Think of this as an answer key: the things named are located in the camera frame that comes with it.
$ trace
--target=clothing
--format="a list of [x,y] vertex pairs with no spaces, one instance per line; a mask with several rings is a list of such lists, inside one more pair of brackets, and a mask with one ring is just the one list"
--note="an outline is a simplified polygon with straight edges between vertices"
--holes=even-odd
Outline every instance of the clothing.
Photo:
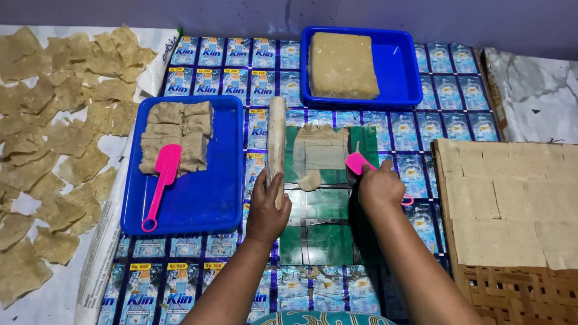
[[395,325],[392,321],[370,313],[285,311],[257,319],[252,325]]

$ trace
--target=pink spatula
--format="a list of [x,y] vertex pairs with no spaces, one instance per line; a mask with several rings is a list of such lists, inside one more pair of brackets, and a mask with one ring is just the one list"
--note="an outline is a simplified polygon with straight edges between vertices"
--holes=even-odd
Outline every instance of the pink spatula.
[[[365,159],[359,152],[354,152],[349,156],[347,156],[347,158],[345,158],[345,164],[356,175],[361,175],[361,173],[363,172],[363,164],[367,164],[374,171],[377,170],[377,168],[375,168],[372,164],[370,164],[369,161],[367,161],[367,159]],[[409,198],[410,201],[408,203],[402,202],[401,205],[411,205],[413,203],[413,197],[411,195],[404,194],[403,196]]]
[[175,181],[181,152],[183,152],[183,147],[179,145],[166,145],[158,153],[157,163],[154,166],[154,170],[160,173],[157,188],[154,190],[149,214],[140,225],[145,232],[151,232],[157,228],[157,211],[158,205],[161,203],[162,192],[165,190],[165,185],[170,185]]

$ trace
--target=hand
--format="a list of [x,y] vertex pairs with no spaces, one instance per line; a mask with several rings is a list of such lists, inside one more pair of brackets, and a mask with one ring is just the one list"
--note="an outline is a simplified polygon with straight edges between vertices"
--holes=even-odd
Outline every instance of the hand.
[[368,215],[371,212],[380,212],[384,207],[399,207],[403,201],[405,185],[391,167],[393,167],[391,160],[385,160],[376,171],[367,164],[363,165],[359,200]]
[[257,176],[255,187],[253,187],[245,238],[256,239],[273,246],[273,243],[279,238],[289,221],[291,200],[289,200],[287,193],[283,194],[281,211],[277,210],[275,198],[279,192],[283,174],[278,173],[275,175],[270,186],[265,189],[266,174],[267,170],[263,168],[259,176]]

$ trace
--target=rolling pin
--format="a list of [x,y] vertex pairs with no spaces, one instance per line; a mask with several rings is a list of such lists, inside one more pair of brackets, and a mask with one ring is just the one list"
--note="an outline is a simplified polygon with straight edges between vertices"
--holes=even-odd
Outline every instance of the rolling pin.
[[[285,98],[275,96],[269,100],[269,119],[267,122],[267,188],[279,172],[285,169]],[[281,180],[275,207],[281,210],[281,199],[285,188],[285,179]]]

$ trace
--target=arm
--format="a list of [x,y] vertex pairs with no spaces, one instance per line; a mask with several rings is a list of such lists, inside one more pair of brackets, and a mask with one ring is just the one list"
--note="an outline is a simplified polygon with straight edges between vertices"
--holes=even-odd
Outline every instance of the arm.
[[412,320],[416,324],[483,324],[403,214],[400,203],[405,186],[391,167],[389,160],[377,171],[364,165],[359,198]]
[[245,324],[273,243],[285,229],[291,201],[283,195],[281,211],[275,198],[283,174],[278,173],[265,190],[266,169],[259,174],[251,195],[247,235],[229,262],[181,322],[193,324]]

